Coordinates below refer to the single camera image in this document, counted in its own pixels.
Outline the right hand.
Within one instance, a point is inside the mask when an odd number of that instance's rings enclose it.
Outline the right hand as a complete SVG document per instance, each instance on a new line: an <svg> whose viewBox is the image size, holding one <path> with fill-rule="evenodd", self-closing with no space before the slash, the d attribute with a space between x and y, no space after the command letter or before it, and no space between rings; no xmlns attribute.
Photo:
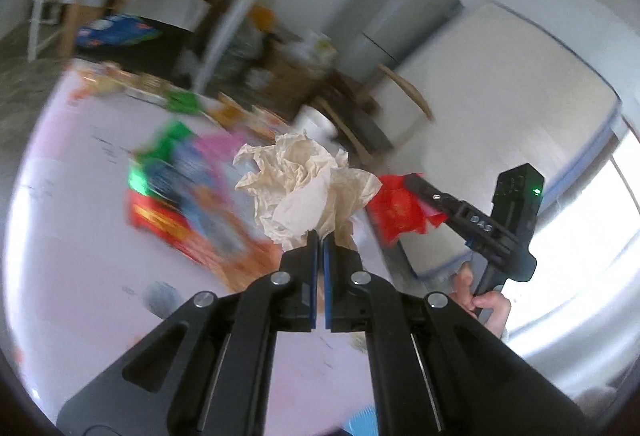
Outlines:
<svg viewBox="0 0 640 436"><path fill-rule="evenodd" d="M473 278L471 266L468 263L462 263L452 277L450 297L475 319L478 319L478 315L475 313L476 309L489 310L490 314L484 322L484 326L497 338L502 338L506 333L506 321L508 321L512 309L511 302L498 291L474 295L471 289Z"/></svg>

